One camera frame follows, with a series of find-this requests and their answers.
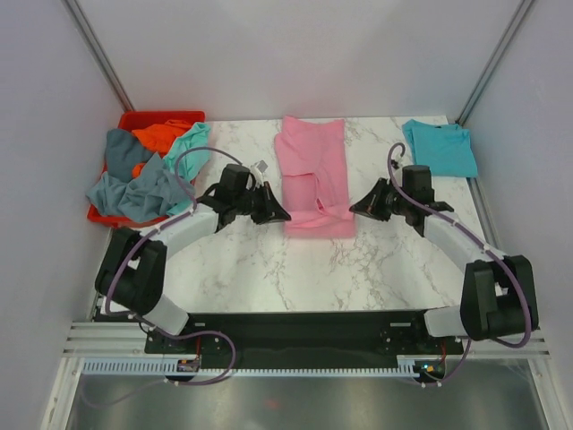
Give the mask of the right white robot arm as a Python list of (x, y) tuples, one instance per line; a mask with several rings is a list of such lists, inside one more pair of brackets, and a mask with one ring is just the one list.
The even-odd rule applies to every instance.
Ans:
[(532, 264), (484, 242), (462, 223), (446, 202), (438, 202), (431, 170), (407, 166), (402, 180), (380, 178), (350, 209), (386, 222), (400, 216), (416, 233), (437, 246), (463, 274), (459, 305), (425, 311), (424, 322), (410, 330), (412, 346), (431, 352), (442, 337), (493, 340), (523, 348), (539, 324)]

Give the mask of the pink t shirt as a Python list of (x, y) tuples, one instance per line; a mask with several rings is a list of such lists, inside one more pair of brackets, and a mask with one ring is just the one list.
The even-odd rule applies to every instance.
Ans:
[(283, 207), (290, 214), (284, 232), (303, 239), (355, 236), (345, 146), (345, 121), (316, 124), (285, 116), (274, 139)]

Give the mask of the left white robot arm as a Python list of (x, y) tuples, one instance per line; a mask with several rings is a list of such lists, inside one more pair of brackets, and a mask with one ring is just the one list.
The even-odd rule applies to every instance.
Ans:
[(249, 217), (256, 225), (291, 220), (264, 179), (266, 169), (263, 161), (249, 168), (228, 164), (189, 210), (144, 232), (115, 230), (95, 279), (95, 290), (106, 298), (105, 312), (112, 315), (110, 305), (116, 303), (124, 308), (120, 316), (148, 324), (175, 351), (193, 348), (197, 332), (188, 324), (190, 315), (164, 293), (167, 262), (238, 217)]

